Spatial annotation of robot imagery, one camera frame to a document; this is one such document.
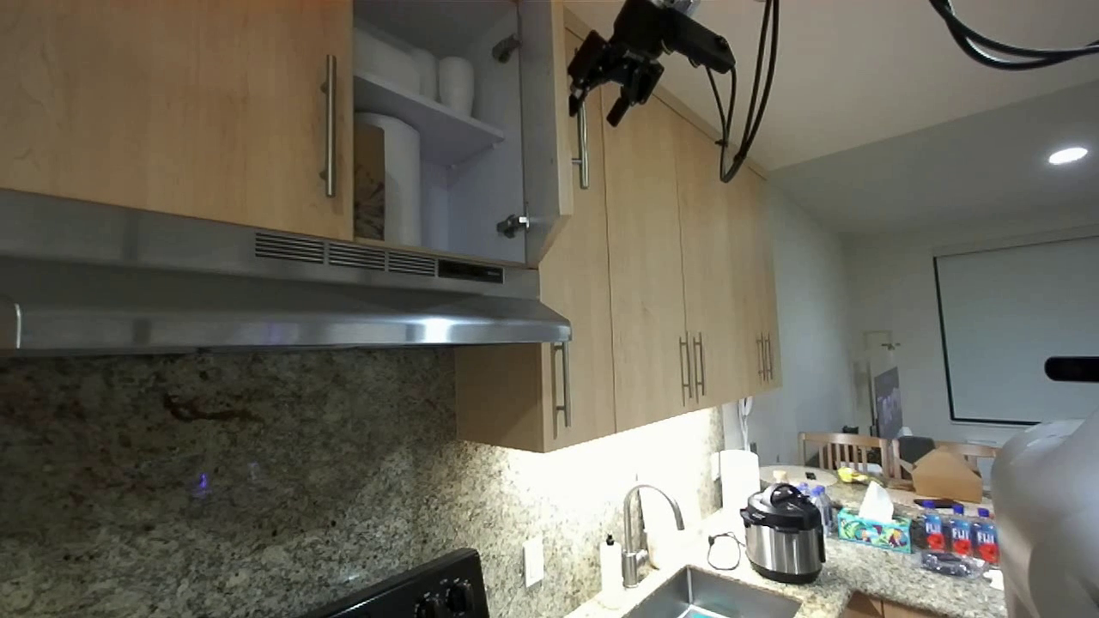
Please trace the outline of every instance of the ceiling light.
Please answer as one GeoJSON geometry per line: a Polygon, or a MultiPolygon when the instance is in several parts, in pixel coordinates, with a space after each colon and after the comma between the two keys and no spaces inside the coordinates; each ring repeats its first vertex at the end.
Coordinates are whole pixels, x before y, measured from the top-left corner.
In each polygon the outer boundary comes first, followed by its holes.
{"type": "Polygon", "coordinates": [[[1085,145],[1065,145],[1065,149],[1053,149],[1046,156],[1046,166],[1076,166],[1076,161],[1085,161],[1085,157],[1087,157],[1085,145]]]}

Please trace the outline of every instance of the white shelf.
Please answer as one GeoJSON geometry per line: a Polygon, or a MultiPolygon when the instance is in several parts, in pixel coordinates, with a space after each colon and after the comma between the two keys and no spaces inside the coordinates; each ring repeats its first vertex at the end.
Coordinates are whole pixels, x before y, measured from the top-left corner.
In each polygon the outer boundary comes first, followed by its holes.
{"type": "Polygon", "coordinates": [[[473,117],[458,117],[453,110],[394,90],[374,77],[354,77],[354,114],[387,114],[413,124],[420,129],[422,156],[445,167],[505,141],[505,129],[473,117]]]}

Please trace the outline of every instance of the bottle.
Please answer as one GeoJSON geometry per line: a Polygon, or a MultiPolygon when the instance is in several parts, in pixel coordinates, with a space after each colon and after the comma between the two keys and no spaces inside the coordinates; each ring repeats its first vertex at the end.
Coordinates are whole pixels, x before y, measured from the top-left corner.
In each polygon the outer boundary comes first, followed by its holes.
{"type": "Polygon", "coordinates": [[[952,514],[952,557],[958,561],[972,557],[972,523],[965,514],[965,505],[955,505],[955,514],[952,514]]]}
{"type": "Polygon", "coordinates": [[[607,537],[596,546],[596,585],[604,595],[617,595],[623,591],[623,546],[614,541],[614,537],[607,537]]]}
{"type": "Polygon", "coordinates": [[[944,541],[944,537],[942,537],[942,520],[937,520],[937,510],[935,510],[935,508],[924,508],[924,510],[920,510],[920,523],[924,523],[924,548],[928,548],[928,552],[944,552],[948,541],[944,541]]]}
{"type": "Polygon", "coordinates": [[[978,508],[975,510],[975,525],[972,525],[972,538],[975,538],[975,557],[986,563],[986,566],[995,566],[999,563],[999,533],[994,525],[994,510],[989,508],[978,508]]]}

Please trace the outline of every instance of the robotic arm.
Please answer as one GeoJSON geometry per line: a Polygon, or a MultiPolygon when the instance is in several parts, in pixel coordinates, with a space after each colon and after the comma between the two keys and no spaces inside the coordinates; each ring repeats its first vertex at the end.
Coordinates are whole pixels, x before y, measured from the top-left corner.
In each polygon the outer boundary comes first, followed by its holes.
{"type": "Polygon", "coordinates": [[[657,90],[662,51],[688,56],[689,65],[710,73],[730,73],[730,49],[720,34],[693,25],[678,8],[657,8],[648,0],[625,0],[614,17],[614,39],[586,34],[569,62],[569,114],[579,114],[586,90],[600,82],[623,82],[623,93],[607,114],[617,124],[633,103],[647,103],[657,90]]]}

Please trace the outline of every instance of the stove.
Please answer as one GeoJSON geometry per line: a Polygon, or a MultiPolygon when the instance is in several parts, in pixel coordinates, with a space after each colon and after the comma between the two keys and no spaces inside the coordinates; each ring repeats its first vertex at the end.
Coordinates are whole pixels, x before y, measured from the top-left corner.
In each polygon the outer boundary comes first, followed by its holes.
{"type": "Polygon", "coordinates": [[[307,618],[489,618],[481,557],[473,548],[445,552],[307,618]]]}

